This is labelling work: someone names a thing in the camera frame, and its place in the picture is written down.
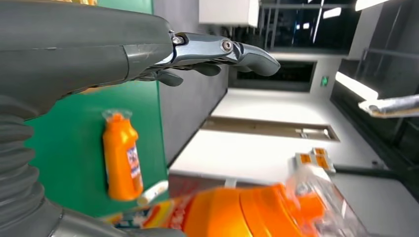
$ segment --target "screw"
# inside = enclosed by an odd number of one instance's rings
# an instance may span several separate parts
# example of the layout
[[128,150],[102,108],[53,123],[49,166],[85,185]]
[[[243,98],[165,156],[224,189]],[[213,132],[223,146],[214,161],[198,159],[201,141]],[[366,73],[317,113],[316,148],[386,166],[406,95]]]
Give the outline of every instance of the screw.
[[384,169],[384,164],[381,162],[373,160],[372,164],[374,169]]
[[226,52],[230,52],[230,51],[231,51],[231,49],[233,48],[233,44],[232,44],[232,43],[231,43],[231,41],[229,41],[228,39],[227,39],[227,40],[225,39],[225,40],[222,42],[221,46],[222,46],[222,49],[223,49],[224,51],[226,51]]
[[180,36],[173,37],[173,38],[171,39],[171,41],[172,41],[172,42],[173,42],[173,44],[175,44],[175,45],[179,45],[179,44],[183,44],[183,43],[185,43],[185,40],[184,40],[182,37],[180,37]]

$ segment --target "gray arm casing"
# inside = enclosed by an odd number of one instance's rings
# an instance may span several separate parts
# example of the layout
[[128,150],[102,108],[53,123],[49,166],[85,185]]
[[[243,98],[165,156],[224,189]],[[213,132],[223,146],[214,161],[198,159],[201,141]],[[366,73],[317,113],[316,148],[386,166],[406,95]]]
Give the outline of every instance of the gray arm casing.
[[[172,53],[159,17],[72,3],[0,0],[0,237],[128,237],[52,204],[28,165],[24,124],[57,100],[133,79]],[[183,236],[177,231],[140,236]]]

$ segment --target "robotic arm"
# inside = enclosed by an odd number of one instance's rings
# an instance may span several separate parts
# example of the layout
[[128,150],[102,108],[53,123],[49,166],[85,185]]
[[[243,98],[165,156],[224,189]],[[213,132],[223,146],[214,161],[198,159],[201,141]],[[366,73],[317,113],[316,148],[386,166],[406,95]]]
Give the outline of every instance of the robotic arm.
[[278,62],[224,37],[174,34],[166,20],[135,12],[54,1],[0,0],[0,236],[183,236],[174,230],[123,232],[44,197],[23,143],[24,124],[90,87],[130,80],[182,79],[164,71],[219,73],[219,64],[268,76]]

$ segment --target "green panel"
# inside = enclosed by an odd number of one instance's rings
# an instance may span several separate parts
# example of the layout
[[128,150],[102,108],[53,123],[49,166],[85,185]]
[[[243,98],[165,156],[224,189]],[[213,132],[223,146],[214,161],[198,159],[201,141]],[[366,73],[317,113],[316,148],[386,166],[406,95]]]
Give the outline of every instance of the green panel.
[[98,0],[99,6],[144,13],[153,13],[152,0]]
[[[152,13],[151,0],[99,0],[100,6]],[[127,82],[91,94],[58,101],[52,110],[28,121],[35,129],[28,147],[36,150],[31,162],[40,170],[46,196],[64,207],[99,217],[136,206],[107,196],[102,133],[102,111],[125,108],[133,112],[145,188],[167,179],[159,87],[156,82]],[[168,198],[168,193],[159,200]]]

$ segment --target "ceiling light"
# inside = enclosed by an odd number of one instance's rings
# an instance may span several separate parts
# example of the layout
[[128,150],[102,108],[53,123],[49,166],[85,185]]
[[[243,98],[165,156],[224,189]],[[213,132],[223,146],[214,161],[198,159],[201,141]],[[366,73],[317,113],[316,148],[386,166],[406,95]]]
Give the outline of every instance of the ceiling light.
[[360,11],[362,9],[374,6],[388,0],[357,0],[355,5],[355,11]]
[[320,18],[322,17],[322,11],[323,11],[323,5],[324,4],[325,4],[325,0],[322,0],[322,2],[320,3],[321,8],[319,9],[319,16],[317,17],[316,28],[314,29],[313,43],[316,42],[317,30],[319,29]]
[[323,13],[323,19],[340,16],[341,13],[342,13],[341,7],[333,8],[332,10],[328,10],[328,11],[325,11],[325,13]]
[[378,92],[340,72],[336,73],[336,80],[365,100],[376,100],[378,98]]

